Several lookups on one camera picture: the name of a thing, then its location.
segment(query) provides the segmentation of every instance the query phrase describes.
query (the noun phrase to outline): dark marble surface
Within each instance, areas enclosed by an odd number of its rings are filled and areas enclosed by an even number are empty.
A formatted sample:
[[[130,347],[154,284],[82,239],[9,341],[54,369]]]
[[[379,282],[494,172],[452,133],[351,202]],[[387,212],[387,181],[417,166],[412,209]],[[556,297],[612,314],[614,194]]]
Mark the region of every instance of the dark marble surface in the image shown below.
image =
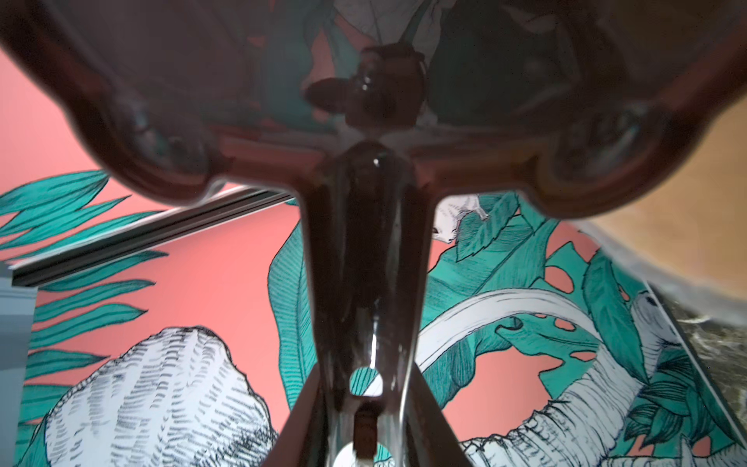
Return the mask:
[[[722,325],[660,294],[705,369],[747,427],[747,328]]]

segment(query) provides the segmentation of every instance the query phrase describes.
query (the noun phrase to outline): palm leaf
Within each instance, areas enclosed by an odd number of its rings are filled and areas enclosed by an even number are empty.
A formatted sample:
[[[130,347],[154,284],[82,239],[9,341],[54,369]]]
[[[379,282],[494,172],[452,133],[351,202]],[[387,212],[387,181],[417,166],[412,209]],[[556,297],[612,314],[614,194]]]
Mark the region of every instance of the palm leaf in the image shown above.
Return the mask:
[[[615,361],[632,377],[647,383],[640,335],[629,305],[620,295],[612,263],[601,252],[589,263],[583,278],[583,296],[594,325]]]
[[[516,195],[514,193],[504,194],[493,206],[487,220],[472,223],[477,226],[477,230],[469,232],[469,225],[465,225],[464,230],[460,228],[459,239],[456,242],[456,260],[462,261],[493,243],[516,213],[517,207]]]
[[[18,425],[18,433],[16,435],[16,453],[13,457],[13,464],[16,465],[23,454],[28,450],[28,445],[34,438],[34,434],[37,432],[39,425],[21,423]]]
[[[734,432],[734,429],[731,426],[731,422],[726,416],[725,409],[722,408],[722,405],[719,404],[718,400],[716,399],[716,395],[713,393],[714,388],[710,384],[707,384],[701,377],[695,378],[695,388],[698,391],[698,395],[703,401],[703,404],[708,410],[708,413],[710,413],[710,417],[713,419],[713,423],[715,423],[716,426],[727,437],[729,437],[732,441],[737,442],[744,448],[741,437]]]
[[[117,219],[108,220],[106,222],[100,223],[93,227],[89,227],[88,229],[81,230],[80,232],[74,235],[71,235],[67,238],[63,238],[60,241],[57,241],[51,245],[48,245],[47,247],[40,248],[30,253],[26,253],[25,255],[17,256],[14,259],[30,258],[32,256],[37,256],[42,253],[47,253],[47,252],[56,250],[58,248],[66,247],[67,245],[70,245],[70,244],[78,243],[79,241],[86,241],[93,237],[104,235],[105,233],[109,233],[113,230],[127,226],[133,222],[137,222],[140,219],[144,219],[145,217],[152,216],[159,212],[162,212],[162,211],[138,212],[136,214],[130,214],[130,215],[118,217]]]
[[[108,179],[101,170],[66,173],[21,185],[0,196],[0,216],[46,204],[74,192],[85,191]]]
[[[640,423],[641,425],[650,427],[651,422],[654,420],[654,415],[656,415],[656,412],[658,412],[658,410],[659,406],[655,403],[645,403],[631,410],[630,414],[628,414],[628,417],[630,417],[631,420]]]
[[[402,33],[402,37],[400,38],[400,42],[412,44],[412,41],[415,40],[415,35],[418,33],[418,28],[423,20],[423,16],[425,16],[431,3],[433,3],[433,0],[423,0],[422,3],[420,3],[420,6],[418,6],[418,9],[407,23],[405,31]]]
[[[46,420],[42,420],[39,429],[31,439],[31,445],[23,454],[17,467],[50,467],[46,451]]]
[[[695,388],[695,379],[700,377],[695,374],[690,357],[682,347],[665,349],[659,358],[657,371],[673,377],[692,388]]]
[[[628,441],[641,435],[647,435],[650,430],[651,427],[648,425],[640,424],[635,420],[628,420],[625,426],[624,440]]]
[[[532,226],[532,229],[537,230],[539,226],[547,219],[545,216],[537,212],[523,195],[518,196],[518,207],[521,209],[521,216]]]
[[[103,266],[95,267],[94,269],[85,270],[83,272],[73,274],[72,276],[65,277],[63,279],[50,282],[49,284],[42,285],[39,290],[46,292],[65,292],[75,290],[77,288],[87,287],[89,285],[101,282],[102,280],[112,277],[114,274],[121,273],[122,271],[129,269],[130,267],[137,266],[140,263],[150,261],[151,259],[163,258],[168,256],[169,253],[163,253],[161,251],[148,250],[141,251],[127,258],[118,259],[115,262],[108,263]]]
[[[114,206],[120,204],[123,200],[128,197],[119,198],[118,200],[112,200],[103,202],[101,204],[88,206],[87,208],[79,209],[77,211],[70,212],[68,214],[61,215],[48,223],[34,227],[29,232],[21,235],[18,238],[14,238],[11,241],[7,241],[0,244],[0,250],[6,250],[7,248],[24,247],[25,245],[35,244],[37,242],[46,240],[47,238],[60,235],[70,230],[73,230],[94,217],[98,217],[104,214],[106,211],[112,209]]]
[[[70,297],[38,306],[34,312],[34,323],[48,321],[71,310],[90,306],[122,294],[129,294],[154,284],[155,282],[149,280],[132,279],[89,288]]]
[[[350,377],[350,394],[361,396],[379,374],[374,368],[358,368]]]
[[[317,361],[307,287],[303,237],[298,223],[275,255],[267,276],[270,305],[280,337],[280,376],[291,408]]]
[[[695,389],[688,388],[685,397],[687,409],[690,412],[690,431],[687,438],[692,444],[698,442],[701,438],[713,431],[716,425],[708,412],[708,408],[698,395]]]
[[[107,180],[104,179],[80,191],[73,191],[44,204],[24,209],[0,229],[0,237],[17,234],[33,229],[34,227],[45,225],[82,208],[101,192],[104,186],[106,186],[106,182]]]
[[[38,349],[46,347],[100,327],[126,323],[138,318],[145,312],[146,310],[137,309],[121,303],[103,305],[93,311],[70,318],[54,326],[33,331],[31,333],[29,348]]]
[[[40,350],[26,360],[26,379],[60,371],[83,368],[101,362],[106,356],[91,353],[66,352],[63,350]]]
[[[651,430],[643,440],[642,448],[650,445],[665,443],[680,432],[682,428],[682,417],[661,407],[654,415],[651,422]]]
[[[23,386],[19,423],[42,418],[70,389],[70,386]]]
[[[639,396],[677,415],[687,416],[690,411],[685,402],[687,387],[675,381],[654,381],[641,389]]]
[[[324,35],[327,38],[329,51],[332,55],[335,76],[345,79],[353,76],[361,61],[356,48],[350,44],[345,33],[333,21],[328,21],[324,25]]]

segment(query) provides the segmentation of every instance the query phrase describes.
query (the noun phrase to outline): teal leaf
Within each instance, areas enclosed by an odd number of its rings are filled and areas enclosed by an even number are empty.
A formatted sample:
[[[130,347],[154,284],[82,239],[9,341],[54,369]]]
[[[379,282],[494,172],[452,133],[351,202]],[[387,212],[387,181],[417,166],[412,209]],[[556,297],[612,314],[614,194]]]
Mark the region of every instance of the teal leaf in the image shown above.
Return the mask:
[[[682,438],[686,438],[684,433],[690,431],[690,419],[688,417],[680,417],[680,419],[682,420],[680,430],[669,440],[656,444],[652,457],[677,460],[681,458]]]
[[[46,452],[46,420],[42,420],[39,429],[34,433],[31,445],[23,454],[17,467],[50,467]]]
[[[76,290],[77,288],[87,287],[97,282],[101,282],[104,279],[112,277],[114,274],[121,273],[122,271],[129,269],[130,267],[137,266],[140,263],[150,261],[151,259],[163,258],[168,256],[169,253],[163,253],[161,251],[148,250],[141,251],[132,256],[128,256],[123,259],[118,259],[115,262],[107,263],[103,266],[95,267],[94,269],[85,270],[83,272],[73,274],[72,276],[64,277],[63,279],[50,282],[49,284],[42,285],[39,290],[46,292],[65,292]]]
[[[599,341],[584,329],[565,330],[555,325],[555,318],[522,314],[498,321],[495,332],[524,355],[549,355],[562,364],[539,374],[551,398],[558,398],[575,380],[593,365],[573,356],[576,352],[596,352]]]
[[[673,377],[683,384],[695,388],[695,374],[689,355],[682,347],[670,347],[662,352],[657,371]]]
[[[625,425],[623,426],[623,430],[618,435],[618,438],[615,443],[615,447],[612,448],[612,450],[608,453],[608,457],[626,457],[627,453],[630,452],[631,448],[635,444],[636,440],[635,438],[637,436],[634,436],[633,438],[626,438],[625,435],[627,433],[627,429],[629,424],[633,422],[632,420],[626,420]]]
[[[0,250],[6,250],[7,248],[23,247],[25,245],[35,244],[47,238],[60,235],[69,230],[73,230],[76,227],[83,225],[94,217],[98,217],[104,214],[106,211],[112,209],[114,206],[120,204],[128,197],[122,197],[118,200],[112,200],[103,202],[101,204],[88,206],[87,208],[79,209],[77,211],[63,214],[60,217],[56,217],[50,220],[48,223],[34,227],[30,231],[21,235],[18,238],[14,238],[11,241],[7,241],[0,244]]]
[[[576,252],[573,242],[569,241],[548,258],[545,267],[550,266],[564,270],[573,282],[573,292],[570,294],[559,291],[555,287],[553,287],[553,290],[575,303],[576,306],[588,315],[589,307],[586,305],[586,300],[583,297],[583,278],[586,275],[586,270],[589,269],[589,263],[585,262],[581,258],[581,255]]]
[[[475,359],[484,353],[511,348],[495,333],[495,325],[484,326],[452,345],[423,373],[438,405],[444,408],[475,375]]]
[[[350,377],[350,394],[362,396],[366,389],[379,374],[374,368],[358,368]]]
[[[345,33],[333,21],[324,25],[324,35],[332,54],[332,65],[337,78],[349,78],[358,71],[360,54],[347,39]]]
[[[60,241],[54,242],[51,245],[48,245],[47,247],[40,248],[38,250],[32,251],[30,253],[26,253],[25,255],[18,256],[14,259],[21,259],[21,258],[30,258],[32,256],[37,256],[42,253],[47,253],[53,250],[56,250],[58,248],[66,247],[70,244],[78,243],[79,241],[86,241],[90,240],[93,237],[97,237],[99,235],[104,235],[106,233],[109,233],[113,230],[119,229],[121,227],[127,226],[133,222],[137,222],[140,219],[144,219],[145,217],[152,216],[154,214],[157,214],[162,211],[145,211],[145,212],[138,212],[135,214],[129,214],[126,216],[118,217],[116,219],[108,220],[106,222],[102,222],[98,225],[95,225],[93,227],[89,227],[85,230],[81,230],[80,232],[71,235],[67,238],[63,238]]]
[[[486,211],[491,211],[500,198],[500,195],[481,196],[480,204]],[[476,214],[473,217],[472,214],[462,219],[460,232],[470,229],[471,222],[474,223],[474,232],[477,231],[477,224],[481,221]],[[444,251],[438,264],[428,274],[421,329],[457,303],[480,293],[491,276],[532,233],[532,228],[522,217],[514,216],[498,238],[478,254],[458,262],[456,248]]]
[[[648,435],[648,432],[651,430],[651,427],[648,425],[640,424],[635,420],[628,420],[625,426],[625,441],[628,440],[634,440],[638,436],[641,435]],[[628,453],[630,449],[628,448],[627,451],[625,451],[624,454],[620,454],[624,456]]]
[[[85,191],[107,179],[108,176],[101,170],[91,170],[66,173],[21,185],[0,196],[0,216],[46,204],[71,193]]]
[[[280,337],[280,376],[292,408],[317,361],[300,223],[270,264],[267,288]]]
[[[521,210],[521,216],[534,230],[537,230],[539,226],[547,220],[547,218],[540,214],[523,195],[518,196],[518,207]]]
[[[493,269],[478,293],[530,287],[538,278],[544,277],[548,239],[557,225],[558,221],[555,219],[546,220],[505,262]]]
[[[60,217],[82,208],[96,197],[106,185],[104,179],[79,191],[73,191],[55,200],[24,209],[9,220],[1,229],[0,237],[24,232],[35,227],[59,222]]]
[[[259,61],[260,104],[268,117],[289,128],[327,132],[299,92],[314,66],[311,45],[332,16],[331,1],[278,0],[267,25]]]
[[[67,339],[88,333],[95,329],[112,324],[121,324],[132,321],[145,313],[145,310],[134,308],[130,305],[112,303],[103,305],[83,315],[70,318],[67,321],[55,324],[31,333],[30,349],[38,349],[48,345],[57,344]]]
[[[412,41],[415,40],[415,35],[418,33],[420,23],[421,21],[423,21],[423,16],[425,16],[425,13],[428,11],[428,7],[431,3],[432,0],[423,0],[422,3],[420,3],[420,6],[418,6],[418,9],[415,10],[412,18],[410,18],[409,22],[407,23],[405,31],[400,37],[400,42],[412,44]]]
[[[648,290],[646,284],[626,273],[618,265],[613,264],[612,271],[618,284],[628,297],[638,297],[638,294]]]
[[[654,415],[651,430],[643,440],[642,447],[667,442],[679,433],[681,428],[682,417],[660,407]]]
[[[26,360],[26,379],[30,380],[45,374],[83,368],[101,362],[106,358],[106,356],[91,353],[40,350],[29,355]]]
[[[687,387],[674,381],[654,381],[641,389],[639,396],[650,402],[658,404],[677,415],[687,416],[690,414],[685,402]]]
[[[89,288],[70,297],[38,306],[34,312],[34,323],[48,321],[71,310],[90,306],[122,294],[129,294],[154,284],[155,282],[149,280],[132,279]]]
[[[654,420],[654,415],[656,415],[658,410],[659,406],[655,403],[646,403],[635,407],[627,416],[641,425],[650,427],[651,422]]]
[[[18,425],[18,434],[16,436],[16,453],[15,457],[13,458],[13,465],[16,465],[21,460],[26,450],[28,450],[28,445],[31,444],[31,440],[34,438],[34,433],[36,432],[38,427],[39,425],[26,423],[21,423]]]
[[[23,386],[19,423],[42,418],[57,405],[69,389],[70,386]]]
[[[470,226],[460,228],[459,237],[456,240],[456,260],[462,261],[493,243],[514,216],[517,207],[516,195],[514,193],[504,194],[489,212],[488,219],[477,224],[477,231],[469,232]]]
[[[708,433],[708,437],[710,438],[710,452],[712,454],[734,444],[734,440],[718,427],[713,428],[713,431]]]
[[[742,441],[732,429],[729,418],[726,416],[724,409],[716,399],[716,395],[713,393],[714,388],[703,381],[702,377],[695,378],[695,389],[698,391],[703,404],[710,413],[710,417],[713,419],[713,423],[732,441],[742,446]]]
[[[687,409],[690,412],[690,431],[687,434],[687,438],[690,440],[691,444],[695,444],[701,438],[713,431],[713,429],[716,428],[716,425],[713,423],[708,408],[705,406],[703,400],[695,389],[687,389],[685,400],[687,403]]]
[[[647,383],[641,338],[630,315],[630,305],[620,294],[612,263],[601,252],[589,263],[583,278],[583,296],[591,319],[615,361],[632,377]]]

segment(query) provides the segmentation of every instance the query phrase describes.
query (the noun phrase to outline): monstera leaf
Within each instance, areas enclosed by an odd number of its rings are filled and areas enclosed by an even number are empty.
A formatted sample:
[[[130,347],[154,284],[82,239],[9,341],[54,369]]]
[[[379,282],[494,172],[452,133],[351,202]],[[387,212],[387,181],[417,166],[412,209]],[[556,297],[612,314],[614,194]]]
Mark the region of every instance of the monstera leaf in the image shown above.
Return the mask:
[[[583,277],[586,275],[586,270],[589,269],[589,264],[576,252],[573,243],[568,242],[560,247],[550,258],[548,258],[545,267],[558,267],[565,271],[571,279],[573,290],[571,292],[558,290],[548,284],[544,279],[537,279],[532,284],[532,288],[549,290],[561,294],[588,314],[589,307],[586,305],[586,299],[583,297]]]
[[[599,341],[587,331],[574,327],[558,327],[548,316],[517,315],[498,321],[495,330],[524,355],[549,355],[562,360],[552,370],[543,371],[539,379],[551,398],[557,398],[568,386],[589,370],[593,361],[573,356],[576,352],[596,352]]]
[[[474,244],[479,247],[462,258],[457,248],[441,255],[428,276],[421,328],[476,294],[503,288],[528,288],[544,276],[547,242],[557,221],[544,219],[534,229],[524,215],[534,221],[540,215],[530,211],[529,206],[523,215],[516,215],[518,201],[514,193],[482,195],[480,204],[491,213],[489,220],[483,222],[476,214],[469,214],[462,220],[458,236],[458,242],[469,242],[477,236],[480,240]],[[316,362],[299,226],[273,260],[268,288],[280,334],[281,376],[288,403],[293,406]],[[526,325],[519,332],[497,332],[499,326],[495,324],[483,327],[452,346],[428,367],[424,376],[439,405],[445,406],[471,382],[479,355],[505,350],[513,342],[529,355],[546,353],[564,361],[559,368],[541,376],[552,395],[562,392],[591,365],[571,356],[574,352],[596,350],[596,341],[585,331],[562,330],[551,319],[538,321],[527,316],[524,321]],[[374,376],[372,371],[354,375],[353,391],[362,393]]]

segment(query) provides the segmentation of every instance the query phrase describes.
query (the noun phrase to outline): white animal illustration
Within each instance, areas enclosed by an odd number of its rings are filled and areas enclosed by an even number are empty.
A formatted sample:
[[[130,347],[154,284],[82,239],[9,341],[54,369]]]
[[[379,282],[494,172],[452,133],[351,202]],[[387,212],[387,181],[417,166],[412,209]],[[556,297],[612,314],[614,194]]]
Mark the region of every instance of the white animal illustration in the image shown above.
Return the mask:
[[[420,332],[415,363],[425,371],[460,339],[501,318],[541,313],[601,340],[589,316],[551,291],[504,289],[467,299]],[[671,321],[647,292],[633,299],[646,373],[681,344]],[[366,393],[375,390],[374,380]],[[600,343],[592,367],[556,400],[505,436],[463,441],[475,467],[731,467],[747,465],[738,445],[681,458],[607,455],[643,384]],[[46,421],[49,465],[255,467],[276,432],[264,401],[231,363],[225,344],[204,328],[166,329],[135,345],[71,389]],[[352,446],[334,467],[355,466]],[[375,467],[394,467],[391,459]]]
[[[135,345],[70,389],[46,420],[51,467],[259,467],[276,438],[267,404],[202,327]]]
[[[480,207],[480,198],[476,194],[465,194],[444,198],[436,208],[433,221],[433,238],[451,243],[456,238],[459,222],[471,212],[476,212],[480,219],[486,220],[488,214]]]

